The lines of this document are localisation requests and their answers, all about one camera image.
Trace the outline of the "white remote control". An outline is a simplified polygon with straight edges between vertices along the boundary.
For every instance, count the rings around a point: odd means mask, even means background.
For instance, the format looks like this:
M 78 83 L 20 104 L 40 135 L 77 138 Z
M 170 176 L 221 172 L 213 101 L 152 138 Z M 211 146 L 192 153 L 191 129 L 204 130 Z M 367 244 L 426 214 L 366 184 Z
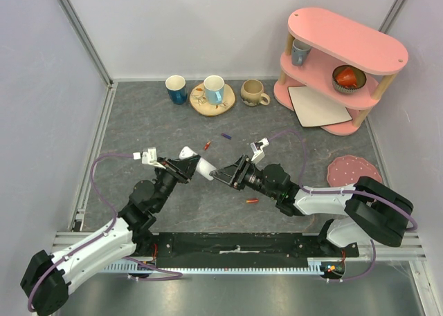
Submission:
M 185 146 L 179 153 L 180 159 L 186 159 L 193 156 L 196 156 L 197 152 L 193 151 L 188 146 Z M 212 171 L 215 171 L 216 167 L 210 164 L 206 159 L 200 157 L 199 162 L 197 163 L 196 171 L 200 175 L 202 175 L 205 179 L 212 181 L 214 178 L 210 175 Z

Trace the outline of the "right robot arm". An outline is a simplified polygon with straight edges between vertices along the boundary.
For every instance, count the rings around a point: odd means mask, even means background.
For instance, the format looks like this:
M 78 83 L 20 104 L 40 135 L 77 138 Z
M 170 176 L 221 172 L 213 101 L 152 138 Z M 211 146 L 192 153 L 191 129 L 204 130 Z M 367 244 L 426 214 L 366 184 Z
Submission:
M 305 187 L 292 182 L 281 165 L 258 169 L 246 155 L 211 171 L 210 176 L 236 190 L 249 187 L 272 198 L 287 216 L 334 215 L 324 224 L 316 244 L 328 257 L 351 243 L 369 240 L 399 247 L 404 234 L 417 227 L 412 218 L 413 204 L 368 176 L 339 188 Z

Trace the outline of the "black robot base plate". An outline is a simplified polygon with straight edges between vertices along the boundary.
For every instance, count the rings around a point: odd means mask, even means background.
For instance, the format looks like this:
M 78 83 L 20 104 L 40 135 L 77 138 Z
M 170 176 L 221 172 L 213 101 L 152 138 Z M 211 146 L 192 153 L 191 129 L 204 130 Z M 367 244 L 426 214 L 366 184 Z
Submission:
M 160 268 L 305 268 L 308 258 L 355 258 L 359 249 L 356 243 L 327 246 L 318 236 L 301 233 L 161 232 L 134 252 L 153 255 Z

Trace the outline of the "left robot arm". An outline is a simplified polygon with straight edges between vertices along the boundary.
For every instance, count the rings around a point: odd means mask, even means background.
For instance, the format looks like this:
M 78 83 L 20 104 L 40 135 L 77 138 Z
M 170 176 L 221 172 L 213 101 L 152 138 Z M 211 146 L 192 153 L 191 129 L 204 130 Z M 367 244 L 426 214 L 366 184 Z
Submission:
M 177 184 L 191 181 L 201 160 L 194 152 L 176 160 L 162 158 L 154 148 L 132 153 L 129 158 L 153 167 L 156 178 L 138 182 L 126 206 L 114 210 L 112 219 L 87 238 L 56 253 L 41 250 L 32 256 L 20 282 L 30 312 L 51 315 L 87 279 L 109 264 L 133 253 L 149 253 L 154 215 L 163 209 Z

